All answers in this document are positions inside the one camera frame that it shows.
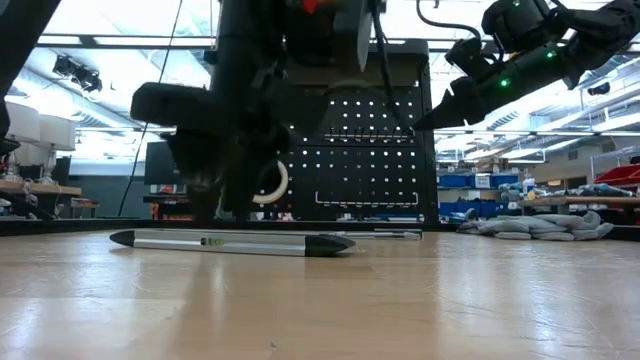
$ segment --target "black pegboard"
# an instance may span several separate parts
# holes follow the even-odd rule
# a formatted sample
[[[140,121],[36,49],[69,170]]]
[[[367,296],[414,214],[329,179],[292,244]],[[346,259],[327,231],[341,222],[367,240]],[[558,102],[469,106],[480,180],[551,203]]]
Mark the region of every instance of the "black pegboard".
[[[422,112],[421,91],[395,89],[396,106],[409,122]],[[424,148],[399,126],[381,94],[334,93],[320,131],[280,156],[289,173],[287,194],[254,210],[291,211],[311,220],[327,213],[423,214]]]
[[[419,87],[394,90],[396,107],[409,124],[421,116],[421,91]],[[418,146],[411,131],[400,126],[387,110],[385,100],[382,89],[332,94],[320,131],[299,139],[298,145]]]

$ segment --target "white ring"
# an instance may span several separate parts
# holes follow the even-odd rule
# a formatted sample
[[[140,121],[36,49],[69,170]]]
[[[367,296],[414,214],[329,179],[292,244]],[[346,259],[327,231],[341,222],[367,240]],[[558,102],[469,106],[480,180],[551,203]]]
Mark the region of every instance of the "white ring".
[[[268,195],[253,195],[254,203],[271,204],[280,200],[282,195],[284,195],[287,191],[287,186],[289,186],[289,172],[287,172],[287,168],[280,160],[278,160],[278,172],[280,173],[280,185],[278,185],[278,188]]]

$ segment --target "blue bin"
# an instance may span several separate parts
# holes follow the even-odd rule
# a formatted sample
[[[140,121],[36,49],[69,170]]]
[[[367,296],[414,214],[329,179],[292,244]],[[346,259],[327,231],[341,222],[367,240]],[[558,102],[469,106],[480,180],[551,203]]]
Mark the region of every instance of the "blue bin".
[[[469,176],[467,175],[442,175],[438,186],[441,187],[467,187]]]
[[[463,203],[463,202],[459,202],[458,203],[458,212],[460,213],[466,213],[467,210],[469,209],[476,209],[476,214],[478,214],[478,216],[480,216],[480,211],[482,210],[482,203],[480,202],[468,202],[468,203]]]
[[[442,216],[451,216],[451,213],[458,211],[458,203],[441,202],[438,205],[438,214]]]
[[[509,206],[508,203],[500,203],[500,202],[487,202],[482,203],[482,207],[480,209],[480,217],[489,218],[493,214],[495,214],[498,210],[506,209]]]
[[[497,188],[502,184],[514,184],[518,182],[518,175],[494,175],[491,177],[491,187]]]

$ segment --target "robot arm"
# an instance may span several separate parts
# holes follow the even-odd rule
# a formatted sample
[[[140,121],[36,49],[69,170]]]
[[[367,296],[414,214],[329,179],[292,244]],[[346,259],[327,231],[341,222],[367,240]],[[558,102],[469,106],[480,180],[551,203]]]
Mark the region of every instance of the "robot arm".
[[[490,63],[478,39],[458,41],[447,53],[467,76],[451,83],[442,102],[415,125],[416,131],[475,124],[491,111],[564,79],[574,88],[585,71],[602,66],[640,31],[640,2],[614,0],[596,11],[550,10],[543,0],[499,0],[484,13],[482,26],[507,53]],[[558,45],[567,29],[576,33]]]

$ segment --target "table surface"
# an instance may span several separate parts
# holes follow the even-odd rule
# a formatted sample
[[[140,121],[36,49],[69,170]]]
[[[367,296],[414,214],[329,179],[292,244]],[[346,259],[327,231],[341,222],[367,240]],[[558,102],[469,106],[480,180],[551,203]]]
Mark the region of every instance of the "table surface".
[[[521,200],[520,206],[556,206],[567,204],[640,205],[638,197],[557,196],[534,200]]]
[[[22,192],[23,182],[0,180],[0,190],[17,193]],[[30,185],[33,194],[65,194],[65,195],[82,195],[82,189],[70,186],[43,185],[32,183]]]
[[[640,244],[429,233],[342,258],[0,238],[2,359],[639,359]]]

